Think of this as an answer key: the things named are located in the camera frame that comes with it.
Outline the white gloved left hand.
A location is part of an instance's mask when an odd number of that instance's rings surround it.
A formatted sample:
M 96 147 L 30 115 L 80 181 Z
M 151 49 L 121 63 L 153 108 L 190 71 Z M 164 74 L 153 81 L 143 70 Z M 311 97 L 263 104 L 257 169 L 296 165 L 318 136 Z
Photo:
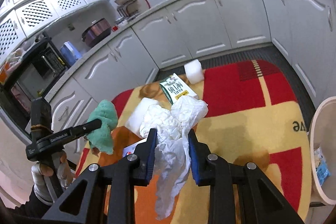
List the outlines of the white gloved left hand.
M 59 161 L 57 164 L 57 177 L 60 185 L 63 189 L 68 188 L 74 180 L 74 174 L 69 167 L 66 152 L 57 152 L 52 155 L 52 159 L 54 162 L 55 160 Z M 52 205 L 53 200 L 45 182 L 46 177 L 51 177 L 54 174 L 52 168 L 46 164 L 37 162 L 31 167 L 31 174 L 34 181 L 33 191 L 35 196 L 42 203 L 46 205 Z

